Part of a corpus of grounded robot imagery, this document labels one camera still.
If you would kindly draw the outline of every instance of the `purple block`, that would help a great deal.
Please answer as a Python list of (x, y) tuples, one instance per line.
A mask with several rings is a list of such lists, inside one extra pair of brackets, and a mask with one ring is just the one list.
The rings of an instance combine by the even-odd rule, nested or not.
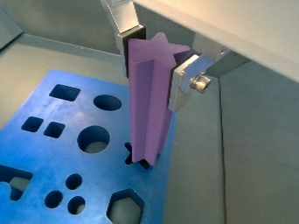
[(134, 162), (146, 159), (155, 165), (172, 118), (168, 92), (172, 68), (190, 53), (186, 45), (174, 45), (163, 33), (151, 40), (128, 40), (128, 81), (131, 107), (131, 144)]

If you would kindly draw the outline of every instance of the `black hole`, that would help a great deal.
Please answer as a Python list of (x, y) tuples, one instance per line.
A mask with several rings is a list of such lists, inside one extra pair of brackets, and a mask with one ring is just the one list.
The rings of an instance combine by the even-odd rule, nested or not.
[(78, 196), (70, 200), (68, 210), (71, 214), (80, 214), (86, 207), (86, 200)]
[(80, 94), (80, 90), (75, 87), (68, 87), (62, 84), (56, 85), (50, 96), (64, 101), (74, 102)]
[(43, 119), (39, 117), (31, 116), (24, 122), (22, 129), (31, 132), (36, 132), (38, 129), (42, 127), (42, 125), (43, 125)]
[(108, 94), (98, 96), (94, 100), (94, 103), (99, 109), (104, 109), (108, 111), (122, 108), (122, 101), (114, 95)]
[(107, 217), (116, 224), (139, 224), (144, 211), (144, 201), (132, 189), (112, 194)]
[(62, 192), (59, 191), (52, 191), (48, 193), (46, 199), (44, 199), (44, 205), (48, 208), (55, 208), (59, 206), (59, 204), (62, 203)]
[(30, 172), (0, 165), (0, 182), (7, 182), (12, 187), (11, 200), (22, 198), (32, 177)]
[[(131, 165), (134, 163), (132, 161), (132, 145), (131, 143), (126, 143), (126, 149), (128, 150), (130, 154), (128, 154), (128, 157), (126, 158), (126, 164), (127, 165)], [(148, 164), (148, 162), (143, 159), (138, 162), (146, 170), (150, 169), (151, 165)]]
[(66, 186), (71, 190), (75, 190), (80, 187), (80, 185), (82, 185), (82, 176), (78, 173), (70, 175), (66, 181)]
[(108, 146), (108, 131), (100, 126), (91, 126), (79, 133), (79, 147), (87, 153), (98, 153)]
[(59, 138), (62, 136), (62, 132), (63, 132), (64, 128), (66, 128), (66, 125), (63, 123), (51, 122), (46, 131), (43, 132), (43, 134), (47, 137)]

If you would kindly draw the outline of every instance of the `metal bracket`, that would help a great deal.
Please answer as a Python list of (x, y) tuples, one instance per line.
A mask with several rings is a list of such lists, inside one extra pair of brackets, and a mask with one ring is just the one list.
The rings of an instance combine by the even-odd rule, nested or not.
[(228, 53), (228, 48), (211, 39), (195, 34), (192, 48), (200, 56), (194, 54), (172, 70), (172, 86), (170, 91), (168, 109), (178, 112), (191, 98), (191, 89), (202, 94), (206, 92), (211, 79), (204, 72)]
[(130, 39), (146, 39), (146, 28), (139, 24), (135, 4), (130, 0), (100, 0), (116, 34), (116, 47), (123, 59), (124, 76), (128, 77)]

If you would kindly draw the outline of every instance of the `small square hole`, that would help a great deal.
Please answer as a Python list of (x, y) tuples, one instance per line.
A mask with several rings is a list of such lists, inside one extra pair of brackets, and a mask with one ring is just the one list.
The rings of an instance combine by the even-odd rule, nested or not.
[(43, 119), (39, 117), (31, 116), (24, 122), (22, 129), (31, 132), (36, 132), (38, 129), (42, 127), (42, 125), (43, 125)]
[(75, 87), (68, 87), (62, 84), (56, 85), (51, 91), (50, 96), (59, 98), (64, 101), (74, 102), (80, 94), (80, 89)]
[(51, 122), (47, 130), (43, 132), (43, 134), (47, 137), (54, 137), (54, 138), (59, 138), (62, 136), (62, 132), (66, 128), (66, 124), (59, 123), (59, 122)]

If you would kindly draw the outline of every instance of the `oval hole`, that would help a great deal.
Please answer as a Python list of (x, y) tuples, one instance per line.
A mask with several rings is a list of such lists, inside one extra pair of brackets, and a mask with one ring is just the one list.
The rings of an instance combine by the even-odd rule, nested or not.
[(50, 192), (44, 199), (46, 206), (48, 208), (58, 207), (59, 204), (62, 203), (62, 198), (63, 198), (62, 192), (59, 192), (59, 191)]
[(78, 196), (70, 200), (68, 210), (71, 214), (80, 214), (86, 208), (86, 200)]
[(70, 175), (66, 181), (66, 186), (71, 190), (76, 190), (80, 187), (80, 185), (82, 185), (82, 176), (78, 173)]
[(107, 111), (114, 111), (122, 108), (122, 101), (110, 94), (99, 95), (94, 100), (94, 104), (99, 109)]
[(87, 153), (99, 153), (108, 147), (110, 134), (100, 126), (91, 126), (79, 133), (79, 147)]

